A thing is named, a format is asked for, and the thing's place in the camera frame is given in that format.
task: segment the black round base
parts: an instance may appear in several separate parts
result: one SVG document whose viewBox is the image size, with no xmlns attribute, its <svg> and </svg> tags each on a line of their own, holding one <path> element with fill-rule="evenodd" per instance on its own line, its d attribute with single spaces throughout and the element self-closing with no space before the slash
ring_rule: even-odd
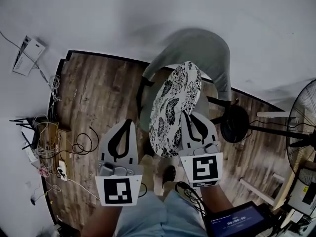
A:
<svg viewBox="0 0 316 237">
<path fill-rule="evenodd" d="M 237 143 L 247 135 L 249 126 L 248 113 L 243 107 L 232 105 L 229 108 L 228 119 L 221 123 L 223 138 L 230 143 Z"/>
</svg>

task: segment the blue screen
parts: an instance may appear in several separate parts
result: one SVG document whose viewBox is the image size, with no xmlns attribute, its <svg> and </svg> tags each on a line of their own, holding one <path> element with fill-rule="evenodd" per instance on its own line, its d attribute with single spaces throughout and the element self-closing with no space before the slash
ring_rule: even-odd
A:
<svg viewBox="0 0 316 237">
<path fill-rule="evenodd" d="M 211 225 L 216 237 L 226 237 L 258 224 L 262 220 L 264 218 L 260 213 L 250 206 L 229 216 L 212 220 Z"/>
</svg>

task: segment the wooden floor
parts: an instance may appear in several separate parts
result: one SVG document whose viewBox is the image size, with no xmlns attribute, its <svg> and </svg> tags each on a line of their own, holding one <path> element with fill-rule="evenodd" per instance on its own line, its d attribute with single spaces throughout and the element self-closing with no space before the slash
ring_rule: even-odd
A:
<svg viewBox="0 0 316 237">
<path fill-rule="evenodd" d="M 139 154 L 142 154 L 142 143 L 148 135 L 138 128 L 135 98 L 144 69 L 144 66 L 136 63 L 72 54 L 70 61 L 65 63 L 62 69 L 60 88 L 62 102 L 57 105 L 57 114 L 59 121 L 71 128 L 73 141 L 78 134 L 84 132 L 92 138 L 93 145 L 96 145 L 97 139 L 89 126 L 101 137 L 120 120 L 129 118 L 136 124 Z M 160 70 L 154 81 L 164 80 L 169 74 L 169 71 Z M 216 96 L 216 90 L 211 83 L 203 82 L 202 90 L 208 96 Z M 238 98 L 239 105 L 247 110 L 250 120 L 257 119 L 257 112 L 275 111 L 260 101 L 233 92 L 233 99 L 235 98 Z M 222 110 L 217 109 L 217 106 L 210 104 L 210 118 L 219 116 L 221 112 Z M 270 120 L 285 123 L 284 119 Z M 275 128 L 270 124 L 264 126 Z M 234 205 L 250 200 L 257 204 L 262 203 L 256 195 L 239 184 L 239 179 L 243 177 L 271 195 L 279 185 L 272 174 L 284 175 L 288 167 L 285 139 L 253 131 L 244 141 L 230 144 L 222 138 L 219 125 L 218 134 L 224 153 L 221 187 L 227 197 Z M 90 147 L 90 142 L 84 137 L 79 142 Z M 98 193 L 94 177 L 97 173 L 97 161 L 97 150 L 85 156 L 73 155 L 73 172 L 70 173 L 73 180 L 96 195 Z M 159 182 L 162 166 L 167 163 L 166 160 L 159 158 L 156 158 L 155 162 L 158 166 L 156 181 Z M 173 164 L 179 164 L 179 160 L 173 159 Z M 184 178 L 183 175 L 183 173 L 177 174 L 177 178 Z M 50 184 L 58 184 L 62 190 L 60 193 L 49 192 L 55 217 L 74 228 L 81 229 L 89 215 L 99 206 L 99 201 L 70 181 L 64 182 L 53 175 L 47 180 Z M 155 192 L 160 193 L 161 189 L 157 188 Z"/>
</svg>

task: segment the floral cushion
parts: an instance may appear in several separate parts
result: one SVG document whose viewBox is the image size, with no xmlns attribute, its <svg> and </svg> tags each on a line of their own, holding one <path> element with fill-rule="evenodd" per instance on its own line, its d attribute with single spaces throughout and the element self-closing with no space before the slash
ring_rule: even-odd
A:
<svg viewBox="0 0 316 237">
<path fill-rule="evenodd" d="M 162 85 L 154 100 L 149 122 L 150 143 L 159 156 L 178 155 L 181 112 L 191 114 L 200 90 L 200 70 L 189 61 L 179 65 Z"/>
</svg>

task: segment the foot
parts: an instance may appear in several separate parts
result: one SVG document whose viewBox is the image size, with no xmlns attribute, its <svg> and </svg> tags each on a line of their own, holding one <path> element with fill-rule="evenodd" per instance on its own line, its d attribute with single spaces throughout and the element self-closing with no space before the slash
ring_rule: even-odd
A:
<svg viewBox="0 0 316 237">
<path fill-rule="evenodd" d="M 144 143 L 144 154 L 149 155 L 151 157 L 154 157 L 155 151 L 152 148 L 152 145 L 150 144 L 150 140 L 146 140 Z"/>
<path fill-rule="evenodd" d="M 162 176 L 162 187 L 167 181 L 173 182 L 176 178 L 176 168 L 174 166 L 169 166 L 164 170 L 163 176 Z"/>
</svg>

